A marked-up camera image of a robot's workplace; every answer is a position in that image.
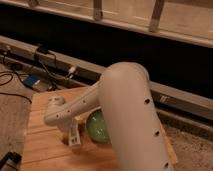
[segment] floor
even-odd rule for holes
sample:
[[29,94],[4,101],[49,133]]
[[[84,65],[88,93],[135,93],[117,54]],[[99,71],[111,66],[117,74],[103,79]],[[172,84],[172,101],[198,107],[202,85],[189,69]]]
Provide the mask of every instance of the floor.
[[[34,92],[25,88],[15,78],[10,84],[0,87],[1,92],[13,92],[32,97]],[[22,153],[25,132],[29,117],[30,104],[19,97],[0,95],[0,158],[8,151]],[[168,136],[177,153],[179,163],[174,167],[175,171],[213,171],[213,127],[208,127],[208,133],[204,131],[203,136],[195,126],[193,133],[189,126],[180,124],[178,120],[175,125],[173,120],[163,119]],[[5,166],[4,171],[14,171]]]

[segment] cable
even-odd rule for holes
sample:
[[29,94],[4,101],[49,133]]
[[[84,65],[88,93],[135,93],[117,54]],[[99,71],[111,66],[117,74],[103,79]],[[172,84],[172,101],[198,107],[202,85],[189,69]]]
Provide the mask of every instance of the cable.
[[[13,74],[15,74],[18,77],[18,80],[24,85],[23,81],[20,78],[20,76],[22,74],[19,75],[17,72],[14,72],[14,71],[3,71],[3,72],[0,72],[0,78],[4,77],[4,76],[9,76],[10,78],[6,82],[1,83],[0,86],[4,86],[4,85],[10,83],[13,80]],[[20,94],[0,92],[0,95],[21,97],[21,98],[24,98],[24,99],[28,100],[30,103],[32,103],[30,98],[28,98],[26,96],[23,96],[23,95],[20,95]]]
[[9,167],[11,167],[12,169],[18,171],[18,169],[16,167],[12,166],[11,164],[6,163],[6,165],[9,166]]
[[6,85],[6,84],[8,84],[9,82],[11,82],[13,80],[13,75],[12,74],[5,73],[5,74],[0,75],[0,78],[4,77],[4,76],[9,76],[10,78],[4,83],[0,83],[0,86]]
[[32,103],[32,101],[31,101],[30,98],[28,98],[28,97],[26,97],[26,96],[23,96],[23,95],[20,95],[20,94],[13,94],[13,93],[4,93],[4,92],[0,92],[0,95],[22,97],[22,98],[28,100],[30,103]]

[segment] screw hole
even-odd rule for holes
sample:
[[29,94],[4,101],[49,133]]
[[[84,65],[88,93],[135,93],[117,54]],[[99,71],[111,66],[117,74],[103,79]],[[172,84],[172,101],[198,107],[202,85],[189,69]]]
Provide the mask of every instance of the screw hole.
[[166,163],[166,164],[164,165],[164,169],[168,169],[168,167],[169,167],[169,163]]
[[150,100],[149,99],[146,99],[145,101],[144,101],[144,104],[149,104],[150,103]]
[[157,132],[155,133],[155,137],[158,137],[159,135],[160,135],[160,132],[157,131]]

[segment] plug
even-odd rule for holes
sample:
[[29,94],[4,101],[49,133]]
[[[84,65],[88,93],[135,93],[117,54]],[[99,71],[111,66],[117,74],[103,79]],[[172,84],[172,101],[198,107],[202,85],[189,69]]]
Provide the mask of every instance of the plug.
[[68,70],[68,77],[71,79],[77,70],[77,66],[71,66],[70,69]]

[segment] wooden plank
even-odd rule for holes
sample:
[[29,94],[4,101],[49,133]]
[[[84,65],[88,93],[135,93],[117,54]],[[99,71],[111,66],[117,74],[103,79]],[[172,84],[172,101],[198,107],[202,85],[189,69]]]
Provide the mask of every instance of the wooden plank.
[[107,150],[113,156],[111,159],[115,159],[111,144],[95,144],[90,140],[85,131],[81,136],[81,142],[82,147],[78,149],[78,152],[76,152],[62,142],[62,133],[59,130],[51,130],[28,135],[24,147],[25,155],[23,156],[22,164],[39,162],[67,155],[84,155],[91,150],[103,151],[103,155]]
[[117,163],[112,158],[108,150],[98,149],[85,152],[83,155],[69,155],[27,163],[21,166],[21,171],[118,171]]
[[[93,143],[84,128],[81,135],[82,147],[78,151],[72,151],[70,147],[62,143],[62,133],[56,127],[48,127],[43,122],[50,96],[57,94],[63,96],[66,100],[72,100],[84,90],[86,90],[85,87],[34,95],[24,145],[22,171],[69,169],[92,171],[101,168],[112,171],[118,170],[111,144]],[[87,116],[88,112],[81,117],[86,119]],[[175,164],[177,157],[163,127],[162,134],[171,161]]]
[[43,116],[45,110],[31,112],[27,134],[35,134],[44,131],[56,130],[57,127],[50,127],[44,124]]

